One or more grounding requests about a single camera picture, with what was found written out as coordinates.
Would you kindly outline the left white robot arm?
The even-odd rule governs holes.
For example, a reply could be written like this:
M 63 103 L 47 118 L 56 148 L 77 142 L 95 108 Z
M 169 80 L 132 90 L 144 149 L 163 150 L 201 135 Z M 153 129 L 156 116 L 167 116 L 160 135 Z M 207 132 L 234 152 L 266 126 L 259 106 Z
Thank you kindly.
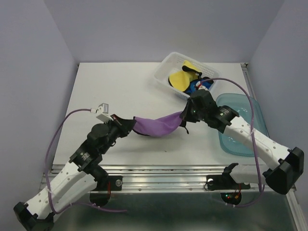
M 27 202 L 17 203 L 13 210 L 27 231 L 49 231 L 54 216 L 73 205 L 80 197 L 94 189 L 111 190 L 112 183 L 100 162 L 118 138 L 126 137 L 135 126 L 135 119 L 107 116 L 92 127 L 86 140 L 69 158 L 60 173 L 36 196 Z

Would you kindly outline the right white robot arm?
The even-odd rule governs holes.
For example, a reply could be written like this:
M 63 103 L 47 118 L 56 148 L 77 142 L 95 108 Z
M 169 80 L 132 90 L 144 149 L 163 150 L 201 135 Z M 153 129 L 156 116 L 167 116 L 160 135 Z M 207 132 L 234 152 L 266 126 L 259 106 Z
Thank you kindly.
M 209 191 L 235 190 L 244 183 L 257 183 L 285 195 L 304 172 L 301 149 L 290 149 L 271 140 L 230 107 L 217 106 L 207 90 L 192 93 L 180 117 L 186 122 L 205 122 L 210 128 L 256 151 L 264 162 L 261 166 L 230 164 L 221 174 L 209 176 L 205 187 Z

